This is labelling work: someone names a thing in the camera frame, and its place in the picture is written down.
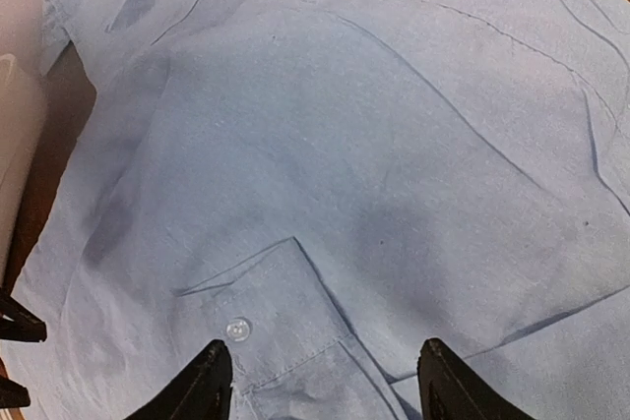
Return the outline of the light blue long sleeve shirt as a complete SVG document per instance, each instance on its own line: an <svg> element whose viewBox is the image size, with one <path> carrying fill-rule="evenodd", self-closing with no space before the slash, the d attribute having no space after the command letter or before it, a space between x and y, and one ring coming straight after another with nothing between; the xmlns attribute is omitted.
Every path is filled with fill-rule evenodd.
<svg viewBox="0 0 630 420"><path fill-rule="evenodd" d="M629 415L626 0L43 0L94 108L14 287L28 419L211 340L234 419L416 419L443 339L536 419Z"/></svg>

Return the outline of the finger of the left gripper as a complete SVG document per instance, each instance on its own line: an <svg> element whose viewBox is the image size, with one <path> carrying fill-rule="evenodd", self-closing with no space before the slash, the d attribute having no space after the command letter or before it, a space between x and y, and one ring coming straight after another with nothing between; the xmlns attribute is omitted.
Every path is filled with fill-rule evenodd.
<svg viewBox="0 0 630 420"><path fill-rule="evenodd" d="M12 409L31 405L31 398L27 388L0 377L0 408Z"/></svg>
<svg viewBox="0 0 630 420"><path fill-rule="evenodd" d="M20 342L44 342L46 324L6 291L1 292L1 338Z"/></svg>

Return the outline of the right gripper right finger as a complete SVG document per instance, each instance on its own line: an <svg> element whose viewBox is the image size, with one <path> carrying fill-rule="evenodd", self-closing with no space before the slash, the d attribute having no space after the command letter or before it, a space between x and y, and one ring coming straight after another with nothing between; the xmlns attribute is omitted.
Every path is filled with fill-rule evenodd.
<svg viewBox="0 0 630 420"><path fill-rule="evenodd" d="M427 420L534 420L498 394L440 338L426 339L417 361Z"/></svg>

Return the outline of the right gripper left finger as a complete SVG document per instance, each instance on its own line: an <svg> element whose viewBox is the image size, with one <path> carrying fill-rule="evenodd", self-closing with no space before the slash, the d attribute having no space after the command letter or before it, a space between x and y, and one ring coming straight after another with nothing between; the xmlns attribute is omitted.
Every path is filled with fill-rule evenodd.
<svg viewBox="0 0 630 420"><path fill-rule="evenodd" d="M212 340L127 420L227 420L232 380L227 346L221 340Z"/></svg>

